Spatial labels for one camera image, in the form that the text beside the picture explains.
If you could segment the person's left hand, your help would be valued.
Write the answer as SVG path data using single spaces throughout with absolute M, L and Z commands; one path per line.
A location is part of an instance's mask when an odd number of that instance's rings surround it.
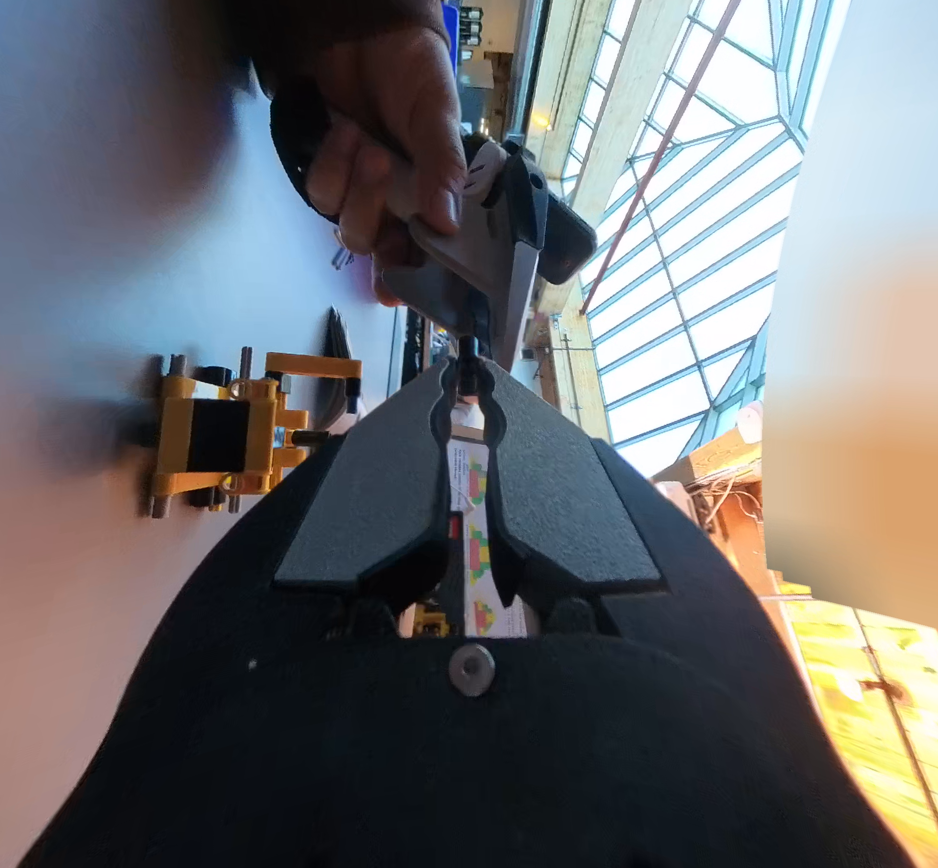
M 312 159 L 307 195 L 323 215 L 338 218 L 346 249 L 371 257 L 374 295 L 395 306 L 383 269 L 416 265 L 421 256 L 387 210 L 390 158 L 373 141 L 396 145 L 410 159 L 419 217 L 437 233 L 454 234 L 467 170 L 448 48 L 432 30 L 394 30 L 319 51 L 311 77 L 345 121 L 330 127 Z

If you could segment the cardboard box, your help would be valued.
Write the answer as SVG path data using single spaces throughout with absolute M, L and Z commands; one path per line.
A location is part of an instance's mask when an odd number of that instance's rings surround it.
M 735 427 L 706 442 L 649 480 L 674 501 L 682 487 L 690 518 L 711 538 L 727 539 L 726 518 L 732 503 L 757 524 L 763 521 L 763 445 L 747 441 Z

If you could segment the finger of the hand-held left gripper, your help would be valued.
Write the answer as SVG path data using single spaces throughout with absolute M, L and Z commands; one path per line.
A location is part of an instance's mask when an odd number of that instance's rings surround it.
M 494 363 L 511 372 L 522 346 L 522 335 L 537 275 L 539 252 L 518 241 L 510 260 L 508 281 L 501 283 L 490 298 L 490 354 Z
M 515 241 L 494 219 L 471 217 L 457 234 L 431 230 L 419 217 L 407 222 L 418 252 L 404 265 L 380 262 L 380 277 L 396 299 L 459 337 L 482 345 L 517 343 Z

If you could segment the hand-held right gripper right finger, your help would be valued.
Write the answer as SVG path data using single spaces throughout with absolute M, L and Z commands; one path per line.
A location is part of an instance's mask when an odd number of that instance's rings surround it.
M 662 593 L 664 576 L 598 443 L 494 362 L 480 370 L 498 597 L 520 600 L 536 635 L 608 631 L 603 597 Z

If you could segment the yellow lego model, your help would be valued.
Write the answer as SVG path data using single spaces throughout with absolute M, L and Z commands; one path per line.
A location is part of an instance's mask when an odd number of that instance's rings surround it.
M 330 432 L 312 428 L 308 410 L 290 407 L 294 378 L 337 384 L 342 411 L 358 414 L 360 360 L 277 352 L 264 360 L 255 377 L 250 346 L 241 349 L 237 370 L 190 370 L 184 355 L 170 358 L 152 442 L 152 518 L 165 518 L 176 499 L 194 509 L 238 513 L 242 499 L 270 493 L 318 451 Z

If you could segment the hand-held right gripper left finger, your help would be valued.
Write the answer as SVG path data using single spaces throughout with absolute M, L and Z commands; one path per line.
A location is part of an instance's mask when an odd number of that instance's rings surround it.
M 393 614 L 430 592 L 448 564 L 450 414 L 446 359 L 345 433 L 275 584 Z

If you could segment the small black lego connector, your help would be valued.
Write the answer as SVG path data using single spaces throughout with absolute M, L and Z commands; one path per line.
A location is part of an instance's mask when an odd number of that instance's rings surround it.
M 461 336 L 457 351 L 457 392 L 464 401 L 478 397 L 479 376 L 483 371 L 477 339 L 473 335 Z

